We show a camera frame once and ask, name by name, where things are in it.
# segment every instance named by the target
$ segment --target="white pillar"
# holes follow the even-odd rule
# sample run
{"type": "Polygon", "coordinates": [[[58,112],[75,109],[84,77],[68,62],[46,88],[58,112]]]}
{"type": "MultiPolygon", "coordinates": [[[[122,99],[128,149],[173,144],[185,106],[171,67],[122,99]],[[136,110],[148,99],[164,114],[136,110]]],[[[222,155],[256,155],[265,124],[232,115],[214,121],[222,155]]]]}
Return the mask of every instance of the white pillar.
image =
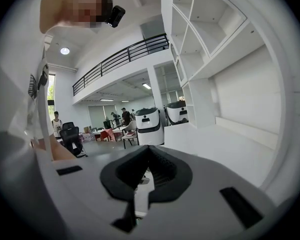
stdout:
{"type": "Polygon", "coordinates": [[[166,97],[168,99],[168,103],[171,103],[171,97],[170,97],[170,93],[168,91],[166,92],[166,97]]]}
{"type": "Polygon", "coordinates": [[[156,70],[153,65],[149,65],[147,67],[147,70],[148,70],[148,75],[149,75],[150,84],[151,84],[151,88],[152,88],[154,104],[158,108],[158,110],[160,110],[161,123],[162,123],[162,126],[165,127],[166,126],[166,116],[165,116],[164,105],[163,105],[162,98],[161,98],[161,92],[160,92],[159,83],[158,83],[158,79],[157,79],[157,75],[156,75],[156,70]]]}

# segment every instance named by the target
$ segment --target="black office chair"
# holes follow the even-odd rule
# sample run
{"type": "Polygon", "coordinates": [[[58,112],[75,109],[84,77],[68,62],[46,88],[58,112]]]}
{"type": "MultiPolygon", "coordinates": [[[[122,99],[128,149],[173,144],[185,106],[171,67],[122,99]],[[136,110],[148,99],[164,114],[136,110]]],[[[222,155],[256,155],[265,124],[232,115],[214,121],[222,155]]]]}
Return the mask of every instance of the black office chair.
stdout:
{"type": "Polygon", "coordinates": [[[63,140],[63,145],[69,150],[75,157],[82,158],[87,157],[86,154],[81,154],[84,146],[82,145],[79,138],[79,127],[73,127],[70,129],[63,129],[60,131],[60,136],[63,140]]]}
{"type": "Polygon", "coordinates": [[[75,125],[73,122],[65,122],[63,125],[62,125],[62,130],[68,130],[70,128],[74,128],[75,125]]]}

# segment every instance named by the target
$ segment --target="person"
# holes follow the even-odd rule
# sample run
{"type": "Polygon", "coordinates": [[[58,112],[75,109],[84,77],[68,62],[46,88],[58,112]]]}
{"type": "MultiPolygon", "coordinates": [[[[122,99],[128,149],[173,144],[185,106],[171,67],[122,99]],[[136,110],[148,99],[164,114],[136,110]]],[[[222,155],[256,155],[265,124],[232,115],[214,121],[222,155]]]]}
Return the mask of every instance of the person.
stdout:
{"type": "Polygon", "coordinates": [[[135,114],[135,110],[132,109],[132,113],[131,113],[132,119],[136,120],[136,114],[135,114]]]}
{"type": "Polygon", "coordinates": [[[60,131],[62,130],[62,121],[59,119],[58,111],[54,112],[54,119],[51,121],[53,129],[54,129],[54,137],[59,140],[61,139],[60,131]]]}
{"type": "Polygon", "coordinates": [[[129,111],[126,111],[126,108],[123,107],[122,109],[122,119],[125,126],[128,126],[130,122],[132,121],[132,117],[129,111]]]}
{"type": "MultiPolygon", "coordinates": [[[[0,23],[0,87],[5,86],[0,91],[0,132],[29,141],[35,149],[46,149],[37,107],[40,92],[45,100],[48,93],[48,84],[39,82],[45,34],[55,26],[99,25],[112,8],[112,0],[15,1],[0,23]]],[[[75,159],[56,140],[47,102],[45,107],[53,160],[75,159]]]]}
{"type": "Polygon", "coordinates": [[[120,121],[119,121],[120,116],[114,112],[112,112],[111,115],[113,116],[116,126],[119,126],[120,125],[120,121]]]}

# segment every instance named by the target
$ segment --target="gray floor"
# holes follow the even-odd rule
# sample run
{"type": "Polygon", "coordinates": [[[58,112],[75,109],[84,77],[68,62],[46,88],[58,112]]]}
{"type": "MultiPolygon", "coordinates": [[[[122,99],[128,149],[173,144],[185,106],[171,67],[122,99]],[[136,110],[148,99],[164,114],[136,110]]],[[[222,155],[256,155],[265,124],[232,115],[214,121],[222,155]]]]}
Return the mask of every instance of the gray floor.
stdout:
{"type": "MultiPolygon", "coordinates": [[[[137,141],[131,141],[132,145],[136,146],[137,141]]],[[[119,150],[124,150],[124,142],[121,141],[89,141],[83,143],[84,150],[88,157],[99,156],[107,153],[112,153],[119,150]]],[[[131,148],[129,141],[125,142],[125,147],[127,149],[131,148]]]]}

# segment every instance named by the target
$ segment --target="metal railing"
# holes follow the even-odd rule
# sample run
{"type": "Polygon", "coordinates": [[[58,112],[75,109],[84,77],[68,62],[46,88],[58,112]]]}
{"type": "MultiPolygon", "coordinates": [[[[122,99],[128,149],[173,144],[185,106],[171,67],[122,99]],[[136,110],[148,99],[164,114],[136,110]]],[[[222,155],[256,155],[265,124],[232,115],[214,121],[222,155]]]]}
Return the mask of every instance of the metal railing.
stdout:
{"type": "Polygon", "coordinates": [[[73,96],[105,74],[129,62],[165,49],[169,49],[169,41],[167,35],[164,33],[136,42],[116,52],[93,67],[72,86],[73,96]]]}

